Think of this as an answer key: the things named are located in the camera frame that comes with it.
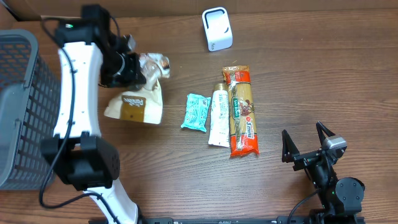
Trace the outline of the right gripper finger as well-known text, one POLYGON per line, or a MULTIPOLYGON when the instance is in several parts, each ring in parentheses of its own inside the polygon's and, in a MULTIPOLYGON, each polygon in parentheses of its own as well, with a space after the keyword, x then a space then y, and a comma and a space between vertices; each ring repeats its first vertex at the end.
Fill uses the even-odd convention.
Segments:
POLYGON ((297 149, 288 132, 284 129, 282 131, 282 162, 293 162, 295 157, 299 155, 299 150, 297 149))
POLYGON ((326 143, 328 137, 335 136, 335 133, 330 131, 321 121, 316 123, 316 128, 321 145, 326 143))

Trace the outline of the beige brown bread bag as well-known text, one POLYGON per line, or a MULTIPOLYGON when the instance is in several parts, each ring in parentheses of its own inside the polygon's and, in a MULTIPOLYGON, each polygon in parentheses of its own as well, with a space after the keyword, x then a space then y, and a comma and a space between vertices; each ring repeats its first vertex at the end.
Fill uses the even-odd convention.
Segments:
POLYGON ((140 54, 139 62, 146 83, 114 97, 104 115, 114 119, 160 124, 163 99, 159 80, 170 77, 169 58, 160 53, 144 53, 140 54))

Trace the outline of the orange spaghetti packet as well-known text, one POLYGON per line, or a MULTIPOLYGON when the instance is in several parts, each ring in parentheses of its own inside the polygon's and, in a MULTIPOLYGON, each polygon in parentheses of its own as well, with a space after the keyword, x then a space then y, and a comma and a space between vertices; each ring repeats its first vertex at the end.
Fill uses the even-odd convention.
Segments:
POLYGON ((228 86, 231 157, 259 154, 249 66, 223 67, 228 86))

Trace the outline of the white tube gold cap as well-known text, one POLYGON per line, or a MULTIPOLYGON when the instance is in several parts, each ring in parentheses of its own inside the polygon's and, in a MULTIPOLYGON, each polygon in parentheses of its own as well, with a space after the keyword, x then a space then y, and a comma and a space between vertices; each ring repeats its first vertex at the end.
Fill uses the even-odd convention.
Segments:
POLYGON ((209 145, 229 147, 228 86, 217 83, 211 100, 209 145))

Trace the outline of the teal snack packet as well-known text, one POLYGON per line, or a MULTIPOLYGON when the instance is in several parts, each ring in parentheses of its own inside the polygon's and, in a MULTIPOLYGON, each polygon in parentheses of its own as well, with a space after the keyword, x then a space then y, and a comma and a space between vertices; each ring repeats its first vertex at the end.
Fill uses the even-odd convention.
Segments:
POLYGON ((206 132, 205 123, 208 116, 211 98, 190 93, 187 95, 185 117, 181 128, 206 132))

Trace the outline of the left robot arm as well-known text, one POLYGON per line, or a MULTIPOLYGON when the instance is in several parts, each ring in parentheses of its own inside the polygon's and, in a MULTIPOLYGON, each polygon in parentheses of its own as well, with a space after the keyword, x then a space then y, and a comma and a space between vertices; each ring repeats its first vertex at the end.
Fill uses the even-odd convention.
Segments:
POLYGON ((58 18, 50 38, 60 57, 60 108, 52 137, 40 143, 40 151, 49 174, 72 185, 80 198, 91 198, 106 223, 142 223, 119 179, 119 152, 102 138, 98 119, 100 87, 146 82, 132 37, 112 32, 114 22, 98 4, 84 5, 78 19, 58 18))

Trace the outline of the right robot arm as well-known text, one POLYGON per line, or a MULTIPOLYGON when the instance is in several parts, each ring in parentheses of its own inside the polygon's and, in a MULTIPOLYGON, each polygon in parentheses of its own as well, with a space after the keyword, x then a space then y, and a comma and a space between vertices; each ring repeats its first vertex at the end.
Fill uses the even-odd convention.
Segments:
POLYGON ((365 185, 354 177, 337 178, 333 166, 346 151, 346 140, 316 123, 320 148, 301 154, 286 130, 282 131, 282 162, 292 162, 293 170, 304 170, 315 191, 301 200, 289 213, 287 223, 364 223, 357 217, 362 211, 365 185), (296 210, 318 196, 322 208, 313 209, 306 217, 296 217, 296 210))

